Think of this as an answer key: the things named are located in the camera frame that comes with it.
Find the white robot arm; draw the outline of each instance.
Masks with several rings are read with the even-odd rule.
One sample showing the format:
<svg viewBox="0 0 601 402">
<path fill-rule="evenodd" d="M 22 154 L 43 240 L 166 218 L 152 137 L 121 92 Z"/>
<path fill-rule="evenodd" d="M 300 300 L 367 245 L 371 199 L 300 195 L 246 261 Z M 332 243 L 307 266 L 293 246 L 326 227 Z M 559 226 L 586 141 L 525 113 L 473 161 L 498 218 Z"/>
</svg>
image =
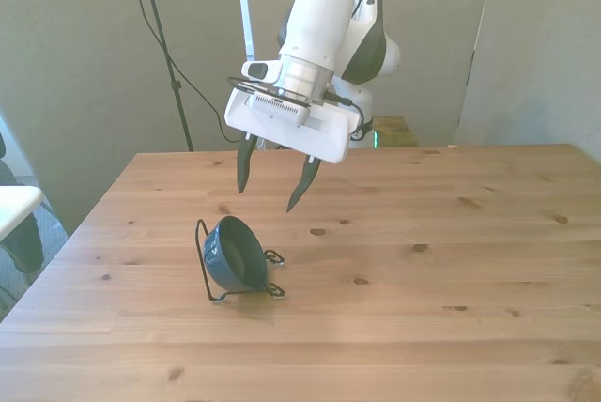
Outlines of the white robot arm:
<svg viewBox="0 0 601 402">
<path fill-rule="evenodd" d="M 235 79 L 225 122 L 244 132 L 240 192 L 259 137 L 307 155 L 290 211 L 321 160 L 341 162 L 351 142 L 373 144 L 372 97 L 361 85 L 394 72 L 400 50 L 384 33 L 382 0 L 296 0 L 279 40 L 278 60 L 242 67 L 249 80 Z"/>
</svg>

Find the wall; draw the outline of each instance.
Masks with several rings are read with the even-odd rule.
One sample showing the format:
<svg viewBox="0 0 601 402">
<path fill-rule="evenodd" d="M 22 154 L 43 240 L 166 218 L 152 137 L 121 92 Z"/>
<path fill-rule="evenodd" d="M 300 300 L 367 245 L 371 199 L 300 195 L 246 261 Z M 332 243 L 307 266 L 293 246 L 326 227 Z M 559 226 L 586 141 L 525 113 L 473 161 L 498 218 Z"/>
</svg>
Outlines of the wall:
<svg viewBox="0 0 601 402">
<path fill-rule="evenodd" d="M 223 112 L 245 60 L 239 0 L 157 3 L 173 57 Z M 0 12 L 0 110 L 71 232 L 135 153 L 186 149 L 162 50 L 137 0 L 0 0 Z M 232 148 L 182 96 L 196 148 Z"/>
<path fill-rule="evenodd" d="M 601 161 L 599 0 L 487 0 L 457 141 L 570 143 Z"/>
<path fill-rule="evenodd" d="M 250 0 L 258 59 L 278 55 L 294 0 Z M 403 115 L 422 145 L 454 140 L 484 0 L 384 0 L 387 33 L 401 46 L 397 75 L 370 84 L 377 115 Z"/>
<path fill-rule="evenodd" d="M 2 134 L 2 138 L 7 147 L 7 154 L 2 161 L 6 164 L 12 174 L 15 177 L 30 177 L 33 175 L 25 156 L 22 154 L 21 149 L 17 145 L 14 137 L 12 137 L 11 132 L 8 130 L 8 126 L 5 123 L 4 119 L 0 116 L 0 134 Z"/>
</svg>

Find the table surface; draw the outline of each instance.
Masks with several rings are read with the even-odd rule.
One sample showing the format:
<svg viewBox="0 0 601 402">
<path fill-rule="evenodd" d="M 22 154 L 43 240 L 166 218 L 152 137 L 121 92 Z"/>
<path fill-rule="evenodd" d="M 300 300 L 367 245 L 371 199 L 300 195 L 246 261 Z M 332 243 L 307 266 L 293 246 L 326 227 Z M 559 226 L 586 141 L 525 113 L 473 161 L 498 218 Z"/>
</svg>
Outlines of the table surface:
<svg viewBox="0 0 601 402">
<path fill-rule="evenodd" d="M 0 325 L 0 400 L 598 401 L 601 169 L 568 146 L 139 155 Z M 287 291 L 207 301 L 202 217 Z"/>
<path fill-rule="evenodd" d="M 0 186 L 0 240 L 41 203 L 44 195 L 32 186 Z"/>
</svg>

